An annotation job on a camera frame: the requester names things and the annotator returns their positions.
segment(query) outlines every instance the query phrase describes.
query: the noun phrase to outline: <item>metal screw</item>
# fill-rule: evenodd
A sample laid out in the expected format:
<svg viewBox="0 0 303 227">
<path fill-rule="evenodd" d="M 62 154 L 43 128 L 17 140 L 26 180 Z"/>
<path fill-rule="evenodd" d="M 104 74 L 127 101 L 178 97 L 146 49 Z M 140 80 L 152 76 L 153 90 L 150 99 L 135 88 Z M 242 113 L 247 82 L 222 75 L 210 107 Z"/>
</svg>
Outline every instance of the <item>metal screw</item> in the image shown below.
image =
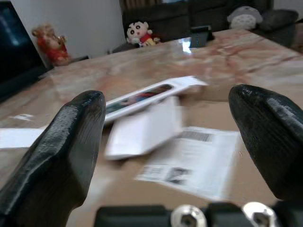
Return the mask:
<svg viewBox="0 0 303 227">
<path fill-rule="evenodd" d="M 249 202 L 242 207 L 245 216 L 254 227 L 277 227 L 275 212 L 259 202 Z"/>
<path fill-rule="evenodd" d="M 192 205 L 177 207 L 171 214 L 172 227 L 207 227 L 203 212 Z"/>
</svg>

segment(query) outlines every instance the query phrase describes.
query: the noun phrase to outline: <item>marble table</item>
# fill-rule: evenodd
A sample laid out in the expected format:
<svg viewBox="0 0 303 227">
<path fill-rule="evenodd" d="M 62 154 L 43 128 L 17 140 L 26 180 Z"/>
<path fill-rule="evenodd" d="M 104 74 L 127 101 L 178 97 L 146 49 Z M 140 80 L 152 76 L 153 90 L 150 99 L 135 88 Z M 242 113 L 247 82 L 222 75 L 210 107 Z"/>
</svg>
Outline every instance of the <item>marble table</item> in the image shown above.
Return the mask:
<svg viewBox="0 0 303 227">
<path fill-rule="evenodd" d="M 280 92 L 303 107 L 301 54 L 242 30 L 217 32 L 215 37 L 201 49 L 190 50 L 187 38 L 55 68 L 0 104 L 0 127 L 44 127 L 63 104 L 86 90 L 100 90 L 108 101 L 164 79 L 188 75 L 209 83 L 204 100 L 227 101 L 233 85 L 247 83 Z M 102 137 L 88 198 L 73 211 L 68 226 L 92 226 L 101 206 L 98 201 L 119 174 L 121 163 L 103 159 L 108 131 Z M 26 149 L 0 149 L 0 188 Z"/>
</svg>

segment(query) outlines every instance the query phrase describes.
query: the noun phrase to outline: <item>gray pillow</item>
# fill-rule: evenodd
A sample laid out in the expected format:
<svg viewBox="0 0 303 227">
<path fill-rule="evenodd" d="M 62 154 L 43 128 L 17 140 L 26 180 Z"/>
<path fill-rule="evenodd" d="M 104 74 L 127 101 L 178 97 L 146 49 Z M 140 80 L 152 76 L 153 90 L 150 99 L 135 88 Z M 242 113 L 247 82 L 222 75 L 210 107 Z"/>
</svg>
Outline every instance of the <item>gray pillow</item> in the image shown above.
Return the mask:
<svg viewBox="0 0 303 227">
<path fill-rule="evenodd" d="M 259 25 L 259 29 L 265 32 L 272 32 L 286 25 L 293 24 L 299 17 L 296 11 L 277 9 L 264 13 L 263 22 Z"/>
</svg>

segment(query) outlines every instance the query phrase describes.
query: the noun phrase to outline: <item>printed image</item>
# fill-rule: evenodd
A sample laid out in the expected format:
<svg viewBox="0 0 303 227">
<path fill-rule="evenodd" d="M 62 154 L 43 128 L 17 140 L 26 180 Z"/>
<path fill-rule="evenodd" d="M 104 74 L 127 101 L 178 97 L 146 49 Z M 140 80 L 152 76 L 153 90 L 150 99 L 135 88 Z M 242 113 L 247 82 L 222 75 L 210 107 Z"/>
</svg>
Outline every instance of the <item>printed image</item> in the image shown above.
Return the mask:
<svg viewBox="0 0 303 227">
<path fill-rule="evenodd" d="M 168 84 L 162 85 L 160 87 L 153 88 L 152 90 L 143 92 L 141 94 L 137 94 L 136 96 L 126 98 L 125 100 L 122 100 L 120 102 L 113 103 L 113 104 L 106 107 L 106 114 L 110 114 L 114 111 L 121 110 L 121 109 L 123 109 L 127 106 L 133 105 L 133 104 L 141 102 L 145 99 L 154 97 L 154 96 L 159 95 L 163 92 L 171 90 L 172 88 L 173 87 L 171 85 L 168 85 Z"/>
<path fill-rule="evenodd" d="M 186 182 L 186 178 L 190 173 L 191 170 L 189 169 L 183 169 L 179 167 L 172 168 L 168 173 L 168 177 L 166 178 L 165 181 L 174 184 L 184 185 Z"/>
</svg>

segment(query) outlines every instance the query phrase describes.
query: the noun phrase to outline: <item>sofa cushion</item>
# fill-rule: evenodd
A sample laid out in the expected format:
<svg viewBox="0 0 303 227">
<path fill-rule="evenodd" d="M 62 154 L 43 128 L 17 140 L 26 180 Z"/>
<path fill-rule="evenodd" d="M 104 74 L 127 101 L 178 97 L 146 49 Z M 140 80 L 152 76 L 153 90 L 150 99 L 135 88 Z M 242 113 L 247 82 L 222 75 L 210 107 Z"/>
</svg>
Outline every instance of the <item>sofa cushion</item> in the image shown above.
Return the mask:
<svg viewBox="0 0 303 227">
<path fill-rule="evenodd" d="M 292 24 L 273 32 L 264 32 L 260 29 L 253 30 L 252 32 L 289 48 L 294 42 L 296 30 L 295 24 Z"/>
<path fill-rule="evenodd" d="M 130 10 L 123 15 L 125 30 L 136 21 L 146 21 L 162 42 L 188 37 L 190 21 L 185 1 L 163 3 L 153 7 Z"/>
<path fill-rule="evenodd" d="M 221 6 L 225 6 L 227 0 L 189 0 L 189 12 L 196 13 L 202 10 L 213 9 Z"/>
<path fill-rule="evenodd" d="M 259 29 L 265 32 L 271 32 L 289 24 L 294 24 L 299 14 L 296 11 L 278 9 L 270 10 L 263 14 L 263 22 Z"/>
<path fill-rule="evenodd" d="M 259 10 L 260 13 L 263 13 L 273 8 L 274 0 L 254 0 L 254 1 L 255 1 L 256 9 Z"/>
<path fill-rule="evenodd" d="M 188 6 L 185 1 L 127 11 L 123 14 L 123 24 L 128 26 L 136 20 L 154 22 L 180 16 L 188 16 Z"/>
<path fill-rule="evenodd" d="M 181 39 L 190 36 L 190 21 L 188 16 L 174 17 L 149 23 L 162 42 Z"/>
<path fill-rule="evenodd" d="M 229 27 L 225 7 L 203 10 L 190 16 L 191 27 L 211 25 L 213 32 Z"/>
</svg>

